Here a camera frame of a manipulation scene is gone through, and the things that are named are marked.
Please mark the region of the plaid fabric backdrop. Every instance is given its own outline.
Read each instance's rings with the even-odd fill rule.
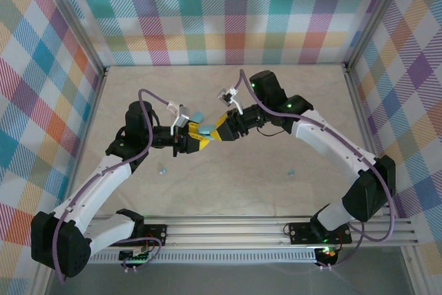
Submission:
[[[442,294],[442,0],[393,0],[354,79]]]
[[[341,63],[376,0],[71,0],[107,65]]]
[[[30,221],[63,196],[99,75],[53,0],[0,0],[0,294],[34,277]]]

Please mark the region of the purple cable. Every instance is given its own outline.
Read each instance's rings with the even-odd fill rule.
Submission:
[[[153,129],[152,129],[152,124],[151,121],[149,119],[146,107],[144,105],[143,102],[143,98],[142,98],[142,93],[148,93],[149,95],[151,95],[152,97],[154,97],[156,100],[158,100],[159,102],[163,103],[163,104],[168,104],[168,102],[166,102],[164,99],[158,97],[157,95],[155,95],[154,93],[150,92],[147,89],[139,89],[138,90],[138,100],[140,101],[140,106],[141,109],[143,111],[143,115],[144,115],[144,119],[146,119],[147,122],[147,129],[148,129],[148,133],[149,133],[149,141],[146,145],[146,147],[143,149],[142,152],[138,153],[135,157],[129,158],[127,160],[124,160],[123,162],[120,162],[114,166],[111,166],[107,169],[105,169],[104,171],[102,171],[101,173],[97,173],[95,174],[79,191],[78,193],[74,196],[74,198],[70,201],[70,204],[67,206],[67,208],[69,207],[74,207],[76,201],[78,201],[78,199],[81,197],[81,195],[83,195],[83,193],[91,186],[92,183],[94,183],[94,181],[96,181],[96,179],[104,176],[105,174],[107,174],[110,171],[115,170],[116,168],[123,166],[125,164],[128,164],[129,162],[132,162],[140,157],[142,157],[143,155],[145,155],[149,148],[152,145],[152,141],[153,141]],[[63,285],[65,283],[66,277],[63,276],[61,270],[60,270],[60,264],[59,264],[59,260],[58,260],[58,251],[57,251],[57,243],[58,243],[58,235],[59,235],[59,231],[61,228],[61,225],[63,224],[63,221],[66,219],[66,216],[68,215],[68,211],[65,210],[63,212],[63,214],[61,215],[61,218],[58,220],[57,226],[55,227],[54,230],[54,236],[52,237],[52,258],[54,260],[54,269],[55,269],[55,273],[58,277],[59,282]]]
[[[130,242],[136,242],[136,241],[155,241],[156,243],[158,243],[158,250],[157,252],[155,252],[155,255],[153,255],[152,257],[149,258],[148,261],[146,261],[145,263],[141,264],[139,267],[137,267],[137,269],[144,269],[146,265],[148,265],[152,260],[154,260],[156,258],[156,256],[158,255],[158,253],[160,252],[161,248],[162,248],[162,244],[161,241],[158,240],[157,238],[128,238],[127,240],[121,240],[118,241],[117,243],[130,243]],[[123,260],[123,267],[125,269],[127,269],[128,267],[126,266],[126,261],[127,258]]]
[[[272,111],[270,108],[267,108],[258,99],[258,97],[256,97],[250,83],[247,81],[247,77],[246,77],[243,69],[240,69],[240,78],[244,81],[244,84],[246,85],[247,90],[249,91],[250,95],[255,100],[255,102],[268,114],[275,115],[276,117],[293,117],[295,119],[300,119],[302,121],[309,122],[310,124],[313,124],[319,128],[322,128],[324,131],[327,131],[331,136],[333,136],[339,142],[341,142],[347,149],[349,149],[352,153],[354,153],[354,155],[356,155],[358,158],[360,158],[373,171],[374,175],[381,182],[382,188],[384,189],[385,195],[387,196],[387,201],[388,201],[389,208],[390,208],[390,226],[388,228],[388,232],[383,238],[373,238],[373,237],[365,234],[364,231],[361,231],[361,230],[355,228],[355,226],[350,225],[349,227],[372,242],[385,242],[386,240],[388,240],[392,236],[393,230],[394,230],[394,202],[393,202],[392,196],[390,195],[390,191],[388,190],[387,184],[385,183],[383,177],[378,172],[378,170],[374,168],[374,166],[364,157],[364,155],[362,153],[360,153],[350,143],[348,143],[346,140],[344,140],[344,138],[342,138],[339,134],[335,133],[329,127],[323,128],[323,125],[320,122],[310,119],[309,117],[305,117],[304,115],[297,115],[297,114],[291,114],[291,113],[280,113],[280,112]]]
[[[234,86],[234,88],[235,88],[236,90],[240,87],[240,85],[241,85],[241,81],[242,81],[242,77],[241,77],[241,75],[240,75],[240,78],[239,78],[238,82],[236,82],[236,84],[235,84],[235,86]]]

